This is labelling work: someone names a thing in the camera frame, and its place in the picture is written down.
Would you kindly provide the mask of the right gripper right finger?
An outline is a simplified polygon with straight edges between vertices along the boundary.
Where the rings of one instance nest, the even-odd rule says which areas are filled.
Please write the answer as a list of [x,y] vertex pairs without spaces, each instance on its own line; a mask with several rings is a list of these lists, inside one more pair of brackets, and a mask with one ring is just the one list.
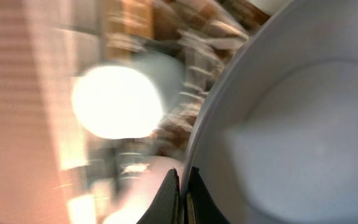
[[199,168],[191,169],[186,195],[186,222],[188,224],[229,224],[210,196]]

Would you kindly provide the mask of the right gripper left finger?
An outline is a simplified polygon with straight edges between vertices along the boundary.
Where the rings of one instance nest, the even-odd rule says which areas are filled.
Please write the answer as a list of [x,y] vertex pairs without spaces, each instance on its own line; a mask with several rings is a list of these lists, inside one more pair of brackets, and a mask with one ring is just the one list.
[[179,211],[179,176],[170,169],[149,208],[137,224],[177,224]]

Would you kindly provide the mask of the dark blue plate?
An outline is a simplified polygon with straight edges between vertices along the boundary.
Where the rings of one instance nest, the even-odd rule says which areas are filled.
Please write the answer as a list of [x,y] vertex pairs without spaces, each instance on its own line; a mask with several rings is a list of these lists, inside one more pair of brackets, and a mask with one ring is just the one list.
[[276,12],[211,89],[186,164],[229,223],[358,223],[358,0]]

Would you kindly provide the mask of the pink cup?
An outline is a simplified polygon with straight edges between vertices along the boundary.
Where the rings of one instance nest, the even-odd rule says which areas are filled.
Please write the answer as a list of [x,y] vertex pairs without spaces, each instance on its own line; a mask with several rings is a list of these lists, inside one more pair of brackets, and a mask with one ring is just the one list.
[[137,223],[149,208],[170,169],[176,169],[181,177],[183,163],[170,157],[149,156],[140,164],[130,166],[130,170],[139,171],[140,176],[129,182],[118,201],[118,207],[106,217],[103,224]]

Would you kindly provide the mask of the light blue cup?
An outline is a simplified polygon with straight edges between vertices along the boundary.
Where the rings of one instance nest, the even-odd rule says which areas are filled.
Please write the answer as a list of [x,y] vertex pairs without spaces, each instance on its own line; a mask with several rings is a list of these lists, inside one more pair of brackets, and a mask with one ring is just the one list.
[[130,62],[105,61],[73,84],[71,107],[80,125],[103,139],[150,136],[178,104],[185,66],[159,52],[135,54]]

